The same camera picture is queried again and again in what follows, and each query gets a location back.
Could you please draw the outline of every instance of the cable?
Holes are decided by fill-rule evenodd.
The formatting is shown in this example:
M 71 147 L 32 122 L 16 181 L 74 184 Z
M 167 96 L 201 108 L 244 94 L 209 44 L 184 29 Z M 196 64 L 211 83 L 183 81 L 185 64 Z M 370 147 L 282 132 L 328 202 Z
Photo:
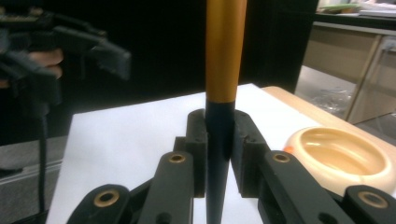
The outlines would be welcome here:
M 38 120 L 40 123 L 39 171 L 38 171 L 38 208 L 39 208 L 39 213 L 43 213 L 46 210 L 45 185 L 46 185 L 46 166 L 47 166 L 48 125 L 47 125 L 47 117 L 46 116 L 42 116 Z

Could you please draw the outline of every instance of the metal rod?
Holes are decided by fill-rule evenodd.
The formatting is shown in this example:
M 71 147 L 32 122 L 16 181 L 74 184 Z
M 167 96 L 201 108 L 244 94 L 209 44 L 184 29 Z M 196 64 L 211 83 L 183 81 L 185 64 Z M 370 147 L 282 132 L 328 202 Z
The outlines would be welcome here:
M 233 144 L 235 97 L 247 0 L 206 3 L 206 111 L 208 164 L 206 221 L 220 224 Z

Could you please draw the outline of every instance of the cabinet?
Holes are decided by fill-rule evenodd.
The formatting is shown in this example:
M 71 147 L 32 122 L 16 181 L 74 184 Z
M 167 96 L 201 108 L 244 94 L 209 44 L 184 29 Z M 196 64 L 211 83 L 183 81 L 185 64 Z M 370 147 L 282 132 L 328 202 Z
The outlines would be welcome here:
M 310 88 L 302 80 L 308 71 L 310 79 L 317 80 L 312 85 L 322 90 L 317 94 L 325 94 L 326 86 L 349 91 L 348 104 L 338 117 L 358 126 L 374 120 L 375 130 L 396 140 L 396 118 L 389 118 L 396 110 L 396 21 L 386 20 L 394 25 L 378 29 L 334 17 L 337 23 L 314 22 L 295 93 Z

